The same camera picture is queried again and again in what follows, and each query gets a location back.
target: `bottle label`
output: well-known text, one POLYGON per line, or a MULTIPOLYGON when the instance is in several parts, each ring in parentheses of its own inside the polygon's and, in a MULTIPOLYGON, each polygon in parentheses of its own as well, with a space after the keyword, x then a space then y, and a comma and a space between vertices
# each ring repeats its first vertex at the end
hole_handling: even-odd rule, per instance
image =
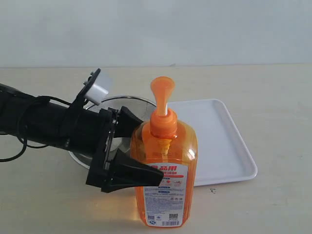
POLYGON ((164 173, 158 187, 146 186, 144 206, 146 222, 154 227, 182 225, 188 167, 176 163, 149 163, 164 173))

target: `white plastic tray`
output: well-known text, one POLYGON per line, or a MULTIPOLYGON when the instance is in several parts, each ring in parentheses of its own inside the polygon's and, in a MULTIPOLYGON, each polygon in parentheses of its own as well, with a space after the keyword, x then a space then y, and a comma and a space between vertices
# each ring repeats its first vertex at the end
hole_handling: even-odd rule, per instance
POLYGON ((252 179, 257 166, 229 111, 217 99, 170 102, 198 140, 195 186, 252 179))

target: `beige table surface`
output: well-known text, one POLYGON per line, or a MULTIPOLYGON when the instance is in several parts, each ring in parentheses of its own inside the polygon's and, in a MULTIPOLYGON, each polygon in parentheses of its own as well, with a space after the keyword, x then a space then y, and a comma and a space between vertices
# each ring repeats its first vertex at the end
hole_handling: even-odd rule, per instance
MULTIPOLYGON (((0 83, 72 101, 93 68, 0 69, 0 83)), ((176 81, 171 101, 225 102, 258 166, 255 179, 196 187, 182 228, 145 227, 134 190, 85 185, 87 170, 66 151, 28 149, 0 164, 1 234, 310 234, 312 231, 312 65, 107 68, 110 95, 153 99, 150 81, 176 81)), ((0 156, 21 145, 0 136, 0 156)))

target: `bottle cap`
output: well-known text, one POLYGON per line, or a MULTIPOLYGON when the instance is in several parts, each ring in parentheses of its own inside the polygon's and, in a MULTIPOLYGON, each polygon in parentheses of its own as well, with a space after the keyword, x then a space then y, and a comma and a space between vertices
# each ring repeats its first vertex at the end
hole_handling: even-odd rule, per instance
POLYGON ((156 110, 151 115, 151 133, 159 138, 171 138, 176 134, 176 113, 167 107, 167 102, 175 82, 169 77, 157 77, 151 83, 157 103, 156 110))

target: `wire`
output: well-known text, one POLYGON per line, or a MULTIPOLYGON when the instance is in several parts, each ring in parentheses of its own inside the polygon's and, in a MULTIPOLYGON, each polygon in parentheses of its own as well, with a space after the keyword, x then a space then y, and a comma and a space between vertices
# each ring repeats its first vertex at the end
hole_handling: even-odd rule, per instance
POLYGON ((25 115, 25 113, 29 110, 30 107, 32 107, 33 105, 35 104, 47 104, 50 102, 50 100, 54 100, 54 101, 58 101, 60 103, 63 103, 65 105, 71 105, 71 103, 69 102, 66 102, 62 99, 59 99, 57 97, 51 97, 51 96, 38 96, 38 97, 35 97, 33 98, 29 103, 27 103, 27 105, 25 106, 24 110, 22 111, 20 117, 18 118, 18 121, 17 121, 17 138, 18 140, 23 144, 23 148, 21 149, 21 151, 13 156, 13 157, 10 157, 10 158, 0 158, 0 162, 9 162, 9 161, 13 161, 17 158, 19 158, 20 156, 22 156, 27 147, 29 148, 33 148, 33 149, 42 149, 42 148, 45 148, 45 147, 48 147, 49 145, 42 145, 42 146, 32 146, 32 145, 28 145, 27 142, 28 142, 28 139, 27 139, 27 125, 24 125, 23 126, 23 132, 21 133, 20 132, 20 124, 22 122, 22 119, 25 115))

